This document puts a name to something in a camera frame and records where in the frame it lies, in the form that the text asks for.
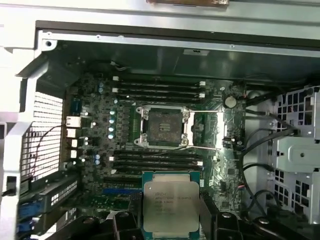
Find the screw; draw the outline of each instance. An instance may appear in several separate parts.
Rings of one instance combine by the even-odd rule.
[[[267,219],[265,219],[265,218],[260,218],[259,219],[259,222],[261,223],[261,224],[269,224],[270,222],[267,220]]]
[[[95,220],[95,219],[94,219],[93,217],[89,217],[89,218],[83,220],[83,223],[84,223],[84,224],[91,224],[91,223],[94,222],[94,220]]]
[[[184,113],[182,114],[182,117],[183,117],[183,118],[189,118],[189,116],[190,116],[190,115],[189,115],[188,112],[184,112]]]
[[[224,213],[222,213],[222,217],[224,217],[226,219],[229,219],[229,218],[232,217],[232,215],[230,213],[228,213],[228,212],[224,212]]]
[[[182,139],[181,145],[188,145],[188,140],[187,139]]]

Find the metal frame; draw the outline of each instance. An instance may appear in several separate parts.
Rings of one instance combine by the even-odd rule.
[[[47,40],[60,40],[62,37],[72,41],[113,42],[120,44],[164,45],[179,46],[181,44],[192,48],[190,41],[169,41],[154,39],[140,39],[136,37],[103,36],[77,34],[58,34],[46,32],[46,36],[39,36],[39,43],[35,43],[37,21],[60,21],[68,23],[86,23],[101,25],[117,25],[155,29],[173,29],[187,31],[204,31],[207,34],[216,33],[272,36],[283,38],[301,38],[320,40],[320,5],[294,5],[283,2],[250,3],[231,2],[228,8],[183,7],[171,5],[150,5],[141,0],[118,0],[77,2],[72,6],[66,1],[54,2],[53,5],[43,6],[39,1],[34,5],[23,5],[22,1],[3,0],[0,3],[0,16],[5,16],[3,31],[3,45],[11,49],[15,59],[24,59],[15,63],[15,72],[28,78],[25,112],[0,112],[2,121],[14,120],[16,124],[5,139],[4,148],[4,183],[7,176],[17,177],[17,194],[2,199],[0,215],[0,239],[14,239],[16,232],[16,212],[20,190],[20,156],[19,148],[22,136],[30,127],[33,117],[33,102],[37,80],[47,73],[50,64],[41,56],[41,48]],[[284,54],[294,56],[308,56],[319,58],[317,51],[301,49],[281,49],[261,46],[245,46],[228,43],[199,43],[194,42],[197,49],[219,49],[223,51],[241,51],[264,54]]]
[[[118,0],[43,3],[36,0],[2,0],[7,16],[6,47],[32,49],[36,21],[135,26],[176,30],[194,30],[285,38],[320,40],[320,5],[303,1],[292,4],[230,2],[227,8],[188,7],[148,4],[143,0]]]

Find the label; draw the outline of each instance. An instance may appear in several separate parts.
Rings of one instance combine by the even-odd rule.
[[[209,50],[199,50],[199,49],[185,49],[183,51],[184,55],[193,55],[193,56],[207,56],[210,53]]]

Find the cable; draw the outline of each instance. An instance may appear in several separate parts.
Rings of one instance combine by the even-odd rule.
[[[252,168],[252,167],[262,167],[262,168],[264,168],[265,170],[267,170],[269,172],[273,172],[275,170],[272,166],[270,166],[270,165],[268,165],[266,163],[251,163],[251,164],[245,166],[243,168],[243,171],[245,171],[245,170],[247,170],[249,168]]]
[[[270,116],[288,129],[297,129],[296,127],[288,124],[287,122],[285,122],[284,120],[282,120],[281,118],[279,118],[278,116],[276,116],[272,113],[268,113],[265,111],[254,111],[254,110],[250,110],[250,109],[246,109],[245,112],[248,114],[254,114],[254,115],[258,115],[258,116]]]
[[[257,133],[257,132],[260,132],[260,131],[272,131],[272,129],[270,128],[258,128],[257,130],[254,130],[252,133],[249,134],[249,136],[246,138],[246,140],[244,140],[244,146],[247,146],[248,145],[248,142],[250,141],[250,139]]]
[[[272,198],[274,199],[274,201],[275,201],[275,203],[276,203],[276,205],[277,205],[278,207],[281,207],[281,206],[282,206],[282,205],[281,205],[281,202],[280,202],[280,201],[278,200],[278,198],[274,195],[274,193],[271,192],[271,191],[269,191],[269,190],[263,189],[263,190],[257,191],[257,192],[255,193],[254,197],[257,199],[261,194],[264,194],[264,193],[270,194],[270,195],[272,196]],[[254,202],[254,200],[252,199],[249,207],[248,207],[245,211],[249,212],[249,211],[254,207],[254,205],[255,205],[255,202]]]
[[[64,124],[62,125],[58,125],[58,126],[53,126],[52,128],[50,128],[48,131],[45,132],[45,134],[43,134],[41,137],[40,137],[40,140],[39,140],[39,144],[36,146],[36,149],[35,149],[35,157],[34,157],[34,166],[33,166],[33,169],[31,171],[31,176],[34,177],[34,174],[36,173],[36,163],[37,163],[37,160],[38,160],[38,152],[39,152],[39,148],[40,148],[40,144],[42,142],[42,140],[44,139],[44,137],[50,133],[53,129],[56,129],[56,128],[61,128],[63,127]]]
[[[240,167],[239,167],[239,173],[242,176],[242,181],[243,184],[245,185],[246,190],[248,191],[249,195],[252,197],[253,202],[256,204],[256,206],[258,207],[258,209],[260,210],[260,212],[262,213],[262,215],[264,217],[267,216],[267,214],[265,213],[264,208],[261,206],[261,204],[258,202],[258,200],[256,199],[255,195],[253,194],[253,192],[251,191],[249,184],[247,182],[246,176],[245,176],[245,172],[244,172],[244,157],[247,153],[249,153],[250,151],[252,151],[253,149],[255,149],[256,147],[260,146],[261,144],[268,142],[270,140],[273,139],[277,139],[279,137],[284,137],[284,136],[288,136],[291,135],[294,132],[293,129],[286,129],[283,131],[279,131],[273,134],[270,134],[269,136],[263,137],[262,139],[256,141],[254,144],[250,145],[249,147],[247,147],[242,154],[239,157],[239,162],[240,162]]]

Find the perforated metal panel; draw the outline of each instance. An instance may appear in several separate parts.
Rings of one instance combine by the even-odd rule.
[[[35,93],[33,123],[23,139],[22,177],[35,181],[59,170],[62,113],[62,99]]]
[[[289,92],[285,95],[278,96],[273,112],[279,118],[287,123],[295,126],[301,131],[303,144],[313,144],[317,148],[317,113],[319,105],[316,101],[319,88],[310,87],[298,91]],[[280,132],[285,126],[277,123],[274,128]],[[277,166],[277,155],[289,158],[289,151],[280,151],[280,140],[276,140],[273,144],[273,166]],[[293,144],[293,148],[299,148],[302,143]],[[310,149],[306,149],[306,154],[310,154]],[[299,164],[306,165],[306,159],[301,157]],[[282,208],[295,212],[298,215],[305,215],[310,223],[319,214],[319,193],[317,189],[320,183],[317,179],[318,165],[314,165],[314,171],[306,172],[303,168],[297,167],[295,170],[291,168],[276,169],[274,173],[274,195],[278,197],[282,203]]]

